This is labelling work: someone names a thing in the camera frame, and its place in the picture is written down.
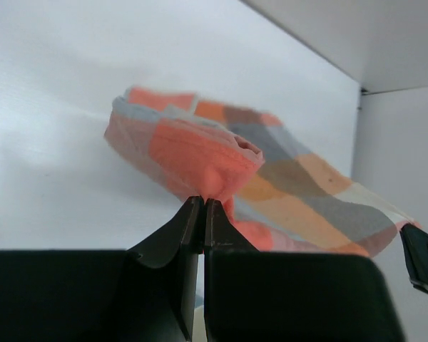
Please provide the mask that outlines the orange blue checkered cloth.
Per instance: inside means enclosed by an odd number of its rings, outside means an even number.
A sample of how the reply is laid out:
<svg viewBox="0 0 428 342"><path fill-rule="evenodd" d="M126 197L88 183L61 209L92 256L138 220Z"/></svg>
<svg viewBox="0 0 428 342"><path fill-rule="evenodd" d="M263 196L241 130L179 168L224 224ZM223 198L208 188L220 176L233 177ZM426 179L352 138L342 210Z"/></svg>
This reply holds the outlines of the orange blue checkered cloth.
<svg viewBox="0 0 428 342"><path fill-rule="evenodd" d="M342 175L270 113L129 88L108 144L180 200L221 202L254 247L374 257L414 219Z"/></svg>

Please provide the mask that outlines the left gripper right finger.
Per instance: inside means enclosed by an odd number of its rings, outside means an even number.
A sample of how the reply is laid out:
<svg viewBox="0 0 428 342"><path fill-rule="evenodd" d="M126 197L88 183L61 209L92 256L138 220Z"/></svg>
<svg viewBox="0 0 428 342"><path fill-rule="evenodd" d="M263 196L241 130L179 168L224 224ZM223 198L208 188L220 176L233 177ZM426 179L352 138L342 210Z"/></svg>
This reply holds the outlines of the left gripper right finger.
<svg viewBox="0 0 428 342"><path fill-rule="evenodd" d="M381 271L354 254L261 252L206 204L209 341L403 341Z"/></svg>

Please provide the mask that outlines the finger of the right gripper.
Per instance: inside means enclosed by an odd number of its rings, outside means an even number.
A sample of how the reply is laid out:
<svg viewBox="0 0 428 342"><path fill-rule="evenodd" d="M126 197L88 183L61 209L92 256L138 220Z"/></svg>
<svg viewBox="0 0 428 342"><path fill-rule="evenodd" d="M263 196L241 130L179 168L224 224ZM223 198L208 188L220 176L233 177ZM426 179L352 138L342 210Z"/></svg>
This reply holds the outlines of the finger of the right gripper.
<svg viewBox="0 0 428 342"><path fill-rule="evenodd" d="M409 281L415 289L428 294L428 233L406 224L399 234Z"/></svg>

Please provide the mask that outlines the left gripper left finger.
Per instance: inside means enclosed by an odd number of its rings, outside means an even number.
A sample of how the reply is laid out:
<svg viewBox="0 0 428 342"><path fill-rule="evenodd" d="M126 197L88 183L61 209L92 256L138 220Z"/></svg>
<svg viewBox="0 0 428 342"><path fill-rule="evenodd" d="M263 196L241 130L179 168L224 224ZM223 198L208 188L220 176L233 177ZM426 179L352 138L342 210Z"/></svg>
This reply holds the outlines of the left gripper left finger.
<svg viewBox="0 0 428 342"><path fill-rule="evenodd" d="M130 249L0 251L0 341L190 341L203 208Z"/></svg>

